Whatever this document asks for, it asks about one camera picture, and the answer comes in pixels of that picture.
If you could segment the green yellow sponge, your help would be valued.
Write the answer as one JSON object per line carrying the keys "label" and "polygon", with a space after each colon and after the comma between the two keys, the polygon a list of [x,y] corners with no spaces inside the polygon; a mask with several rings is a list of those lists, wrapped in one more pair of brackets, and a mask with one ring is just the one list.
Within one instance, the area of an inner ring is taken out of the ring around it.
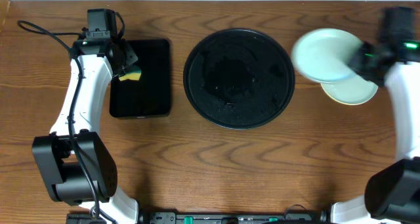
{"label": "green yellow sponge", "polygon": [[126,69],[122,76],[119,76],[119,81],[131,80],[138,81],[141,78],[142,70],[138,66],[132,66]]}

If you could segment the light green plate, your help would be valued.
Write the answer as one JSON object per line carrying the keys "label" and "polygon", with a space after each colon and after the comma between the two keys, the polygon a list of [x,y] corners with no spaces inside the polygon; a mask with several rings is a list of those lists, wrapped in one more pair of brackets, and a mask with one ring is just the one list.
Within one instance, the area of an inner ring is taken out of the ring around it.
{"label": "light green plate", "polygon": [[376,84],[366,81],[360,76],[336,83],[321,83],[321,87],[327,96],[345,105],[364,104],[373,98],[378,90]]}
{"label": "light green plate", "polygon": [[347,66],[362,41],[344,30],[322,28],[301,36],[294,44],[291,59],[305,78],[318,83],[335,83],[355,73]]}

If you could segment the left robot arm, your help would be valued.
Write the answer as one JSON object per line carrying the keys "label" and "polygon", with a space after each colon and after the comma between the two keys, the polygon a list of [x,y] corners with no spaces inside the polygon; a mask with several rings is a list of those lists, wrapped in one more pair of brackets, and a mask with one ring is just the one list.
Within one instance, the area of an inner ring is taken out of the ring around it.
{"label": "left robot arm", "polygon": [[100,139],[100,118],[110,82],[136,61],[123,39],[119,13],[89,9],[88,26],[65,46],[71,76],[57,120],[48,135],[36,137],[32,154],[51,200],[88,210],[69,221],[142,223],[138,202],[119,187],[117,167]]}

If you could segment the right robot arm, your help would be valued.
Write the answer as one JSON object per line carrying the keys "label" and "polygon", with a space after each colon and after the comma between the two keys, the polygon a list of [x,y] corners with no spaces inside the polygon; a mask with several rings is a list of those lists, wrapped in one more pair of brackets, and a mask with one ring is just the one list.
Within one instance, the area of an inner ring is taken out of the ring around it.
{"label": "right robot arm", "polygon": [[419,42],[407,37],[364,43],[352,71],[390,97],[396,128],[394,163],[373,175],[365,193],[331,206],[332,223],[419,222]]}

